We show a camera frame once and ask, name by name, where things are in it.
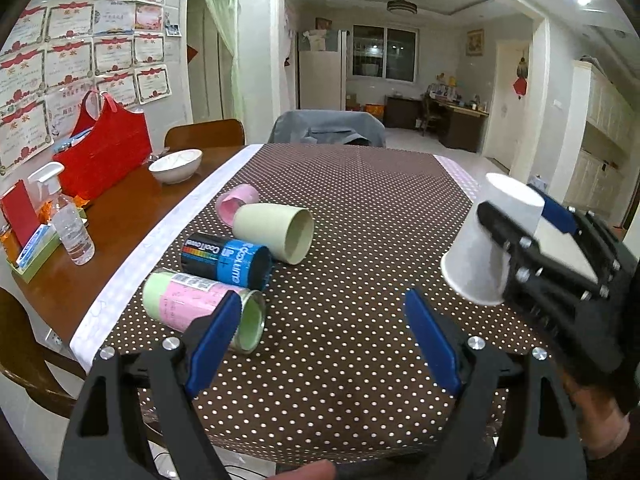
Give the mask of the right hand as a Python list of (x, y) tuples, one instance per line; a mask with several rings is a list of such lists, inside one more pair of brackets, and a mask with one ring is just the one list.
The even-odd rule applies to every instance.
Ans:
[(565, 391), (578, 408), (578, 429), (588, 456), (600, 460), (612, 454), (628, 436), (629, 416), (605, 388), (581, 385), (565, 370), (561, 376)]

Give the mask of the left hand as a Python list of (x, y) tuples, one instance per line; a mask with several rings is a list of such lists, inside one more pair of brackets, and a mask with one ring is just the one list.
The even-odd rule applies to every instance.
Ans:
[(334, 463), (320, 460), (320, 462), (307, 464), (293, 470), (279, 472), (268, 477), (268, 480), (334, 480), (335, 478)]

